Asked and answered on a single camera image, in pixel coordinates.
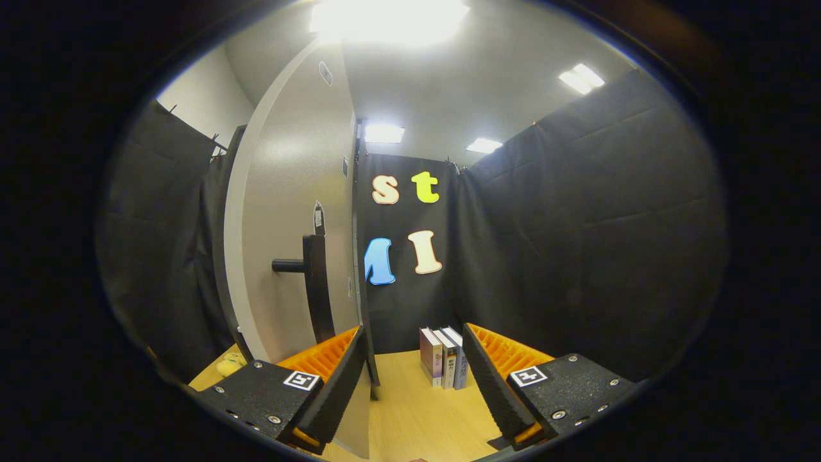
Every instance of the ceiling light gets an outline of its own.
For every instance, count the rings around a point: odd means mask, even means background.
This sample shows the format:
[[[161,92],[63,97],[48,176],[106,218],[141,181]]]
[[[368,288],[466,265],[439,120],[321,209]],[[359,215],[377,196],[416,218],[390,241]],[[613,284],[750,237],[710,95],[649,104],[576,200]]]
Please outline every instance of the ceiling light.
[[[402,141],[405,129],[393,125],[368,125],[365,127],[365,142],[398,143]]]
[[[480,152],[482,154],[490,154],[494,152],[496,149],[501,146],[502,143],[493,140],[486,140],[484,138],[476,138],[476,141],[473,142],[470,146],[467,146],[467,150],[472,150],[474,152]]]
[[[432,44],[452,35],[470,10],[458,0],[324,0],[310,32],[325,39]]]
[[[573,90],[578,91],[583,95],[587,95],[593,88],[585,82],[584,79],[575,74],[574,72],[563,72],[559,79],[561,79],[566,84],[573,87]]]
[[[573,67],[573,70],[576,71],[576,74],[579,77],[585,79],[585,82],[588,83],[590,86],[602,86],[604,85],[604,80],[599,77],[599,74],[590,70],[589,67],[585,66],[584,64],[579,64],[576,67]]]

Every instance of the orange gripper pad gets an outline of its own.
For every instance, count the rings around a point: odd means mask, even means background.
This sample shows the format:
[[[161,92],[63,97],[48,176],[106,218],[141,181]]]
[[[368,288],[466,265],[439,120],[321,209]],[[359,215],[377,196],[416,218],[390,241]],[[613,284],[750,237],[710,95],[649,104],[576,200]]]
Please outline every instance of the orange gripper pad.
[[[339,362],[342,361],[345,350],[350,346],[351,340],[353,340],[356,330],[359,328],[357,326],[346,330],[321,344],[316,344],[288,359],[283,359],[277,365],[293,371],[318,375],[322,377],[325,383],[328,383],[328,379],[331,378],[333,371],[337,369]]]
[[[479,339],[482,348],[484,348],[485,353],[488,354],[493,366],[504,381],[507,381],[507,376],[511,372],[544,364],[555,359],[553,356],[542,353],[537,349],[532,349],[527,345],[508,339],[504,335],[499,335],[469,322],[467,325],[476,335],[476,338]]]

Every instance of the white wall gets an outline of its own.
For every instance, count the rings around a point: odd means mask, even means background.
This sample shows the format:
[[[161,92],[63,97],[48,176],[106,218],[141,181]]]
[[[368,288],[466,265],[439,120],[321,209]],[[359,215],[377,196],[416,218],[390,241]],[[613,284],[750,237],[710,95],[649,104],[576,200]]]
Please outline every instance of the white wall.
[[[165,108],[209,138],[228,146],[234,130],[251,119],[254,105],[240,87],[220,45],[192,64],[157,96]]]

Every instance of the stack of books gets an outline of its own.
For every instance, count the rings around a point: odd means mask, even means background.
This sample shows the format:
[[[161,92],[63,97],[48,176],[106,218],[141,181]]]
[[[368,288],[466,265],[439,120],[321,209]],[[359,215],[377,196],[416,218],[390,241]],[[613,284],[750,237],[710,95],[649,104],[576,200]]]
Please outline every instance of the stack of books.
[[[461,390],[467,383],[467,357],[462,338],[452,327],[419,329],[422,370],[431,386]]]

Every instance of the foam letter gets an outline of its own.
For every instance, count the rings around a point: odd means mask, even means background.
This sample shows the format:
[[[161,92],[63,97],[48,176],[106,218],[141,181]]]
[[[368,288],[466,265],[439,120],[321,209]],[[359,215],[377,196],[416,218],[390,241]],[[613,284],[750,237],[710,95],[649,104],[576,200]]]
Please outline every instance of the foam letter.
[[[425,204],[433,204],[439,200],[439,194],[431,192],[430,185],[439,184],[439,180],[430,176],[430,172],[422,172],[410,179],[416,183],[416,196]]]
[[[391,274],[391,263],[388,261],[390,246],[391,240],[387,238],[376,238],[368,244],[368,250],[365,251],[365,280],[368,280],[370,274],[370,283],[373,285],[392,284],[397,280]]]
[[[378,175],[371,184],[374,185],[372,196],[377,204],[396,204],[399,200],[399,191],[395,188],[399,184],[396,178]]]
[[[408,240],[413,243],[416,250],[417,274],[427,275],[442,269],[442,263],[437,261],[433,254],[433,244],[430,242],[432,237],[433,231],[417,231],[408,235]]]

